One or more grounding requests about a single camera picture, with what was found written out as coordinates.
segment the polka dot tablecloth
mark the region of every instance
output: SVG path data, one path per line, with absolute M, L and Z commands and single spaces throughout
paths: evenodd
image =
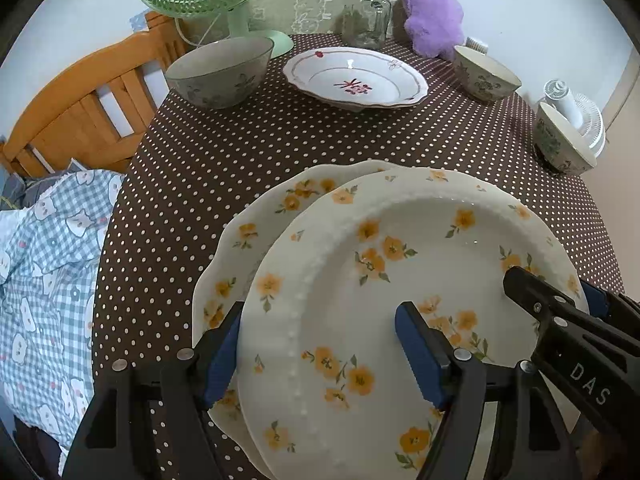
M 340 45 L 337 36 L 295 36 L 293 54 Z M 100 261 L 93 368 L 118 358 L 161 361 L 191 345 L 191 297 L 234 215 L 272 186 L 316 164 L 380 158 L 463 171 L 513 194 L 564 244 L 581 277 L 622 292 L 616 257 L 583 181 L 555 176 L 536 160 L 534 113 L 513 94 L 493 105 L 469 98 L 451 65 L 390 43 L 383 52 L 410 63 L 429 84 L 414 108 L 329 107 L 298 93 L 272 60 L 260 88 L 235 108 L 207 112 L 171 93 L 129 169 Z M 162 419 L 151 407 L 165 478 L 177 478 Z M 240 448 L 211 424 L 225 479 L 262 478 Z

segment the wooden headboard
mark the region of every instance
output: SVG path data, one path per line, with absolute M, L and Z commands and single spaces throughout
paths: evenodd
M 89 54 L 49 82 L 0 143 L 0 164 L 10 173 L 45 176 L 35 148 L 54 170 L 73 157 L 89 168 L 124 172 L 156 112 L 140 67 L 157 60 L 164 72 L 187 51 L 173 18 L 150 12 L 146 21 L 148 32 Z M 133 129 L 130 136 L 120 136 L 98 100 L 103 85 Z

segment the metal rivet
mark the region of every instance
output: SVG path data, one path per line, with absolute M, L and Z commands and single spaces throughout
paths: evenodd
M 188 361 L 193 357 L 194 354 L 195 352 L 193 351 L 193 348 L 181 348 L 180 350 L 178 350 L 176 356 L 178 357 L 178 359 L 180 359 L 180 361 Z
M 520 368 L 524 373 L 527 373 L 527 374 L 532 374 L 532 373 L 535 373 L 536 371 L 536 365 L 533 364 L 531 361 L 526 361 L 526 360 L 520 361 Z
M 471 352 L 469 350 L 465 350 L 464 348 L 456 348 L 453 351 L 453 357 L 455 357 L 458 361 L 469 361 L 469 359 L 471 359 Z
M 114 372 L 121 372 L 127 367 L 127 364 L 126 359 L 116 359 L 111 365 L 111 368 Z

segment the purple plush toy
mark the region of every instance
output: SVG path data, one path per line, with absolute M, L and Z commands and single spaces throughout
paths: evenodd
M 414 52 L 453 61 L 453 47 L 465 36 L 460 24 L 465 13 L 457 0 L 402 0 L 407 20 L 404 30 L 414 42 Z

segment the table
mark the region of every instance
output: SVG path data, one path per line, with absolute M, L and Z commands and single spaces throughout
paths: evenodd
M 337 36 L 294 36 L 293 54 L 340 45 Z M 125 358 L 132 366 L 191 345 L 191 297 L 226 223 L 265 190 L 315 164 L 382 158 L 491 182 L 535 211 L 578 274 L 623 292 L 602 218 L 579 177 L 555 176 L 536 161 L 534 113 L 517 94 L 493 105 L 468 97 L 450 63 L 389 43 L 429 84 L 414 108 L 354 114 L 298 93 L 272 60 L 258 91 L 239 107 L 207 112 L 172 92 L 130 166 L 100 260 L 93 370 Z M 177 478 L 162 406 L 150 407 L 164 478 Z M 210 428 L 229 480 L 260 479 L 233 441 Z

